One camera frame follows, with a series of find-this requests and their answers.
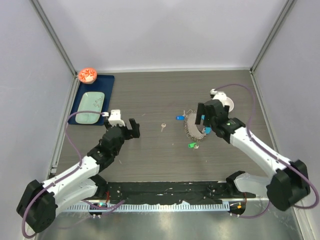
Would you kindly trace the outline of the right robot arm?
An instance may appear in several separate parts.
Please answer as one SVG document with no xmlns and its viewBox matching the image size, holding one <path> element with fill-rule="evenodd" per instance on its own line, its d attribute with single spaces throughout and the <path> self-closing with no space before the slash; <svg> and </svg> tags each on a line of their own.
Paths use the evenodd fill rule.
<svg viewBox="0 0 320 240">
<path fill-rule="evenodd" d="M 229 107 L 218 99 L 199 103 L 195 124 L 203 124 L 227 143 L 238 148 L 252 159 L 268 176 L 248 176 L 244 173 L 226 184 L 226 193 L 233 198 L 249 192 L 269 201 L 280 211 L 286 211 L 308 196 L 311 185 L 307 166 L 301 161 L 292 161 L 275 152 L 258 138 L 238 118 L 229 117 Z"/>
</svg>

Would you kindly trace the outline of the green tag with key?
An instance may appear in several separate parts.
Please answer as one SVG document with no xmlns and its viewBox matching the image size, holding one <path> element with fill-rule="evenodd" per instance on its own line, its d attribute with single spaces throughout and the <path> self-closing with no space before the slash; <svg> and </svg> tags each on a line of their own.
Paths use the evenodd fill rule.
<svg viewBox="0 0 320 240">
<path fill-rule="evenodd" d="M 199 144 L 197 142 L 192 142 L 188 144 L 188 148 L 190 149 L 198 149 L 199 148 Z"/>
</svg>

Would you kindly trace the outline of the steel key organizer blue handle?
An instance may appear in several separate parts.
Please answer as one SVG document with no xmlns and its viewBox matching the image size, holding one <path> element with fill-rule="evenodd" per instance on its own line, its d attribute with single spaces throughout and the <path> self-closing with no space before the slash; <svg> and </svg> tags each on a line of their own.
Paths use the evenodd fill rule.
<svg viewBox="0 0 320 240">
<path fill-rule="evenodd" d="M 196 124 L 196 117 L 196 110 L 190 109 L 184 114 L 184 131 L 192 141 L 201 142 L 211 133 L 211 128 L 202 125 L 202 118 L 200 119 L 200 123 Z"/>
</svg>

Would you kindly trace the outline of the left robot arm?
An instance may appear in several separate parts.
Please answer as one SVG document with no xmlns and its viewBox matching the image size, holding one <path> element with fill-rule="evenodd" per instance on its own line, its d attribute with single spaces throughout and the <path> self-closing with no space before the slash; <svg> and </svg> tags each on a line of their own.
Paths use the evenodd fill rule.
<svg viewBox="0 0 320 240">
<path fill-rule="evenodd" d="M 129 119 L 131 129 L 122 120 L 105 120 L 106 132 L 98 144 L 79 163 L 43 182 L 33 180 L 26 186 L 16 208 L 22 217 L 21 230 L 25 238 L 26 226 L 37 234 L 47 229 L 66 208 L 87 198 L 102 199 L 107 182 L 99 173 L 109 167 L 126 140 L 140 137 L 140 124 Z"/>
</svg>

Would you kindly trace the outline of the silver key with ring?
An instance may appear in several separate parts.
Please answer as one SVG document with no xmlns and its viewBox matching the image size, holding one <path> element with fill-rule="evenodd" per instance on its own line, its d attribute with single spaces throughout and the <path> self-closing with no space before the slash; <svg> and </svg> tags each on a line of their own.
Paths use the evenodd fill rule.
<svg viewBox="0 0 320 240">
<path fill-rule="evenodd" d="M 165 123 L 162 123 L 161 124 L 161 132 L 163 132 L 164 128 L 166 127 L 166 124 Z"/>
</svg>

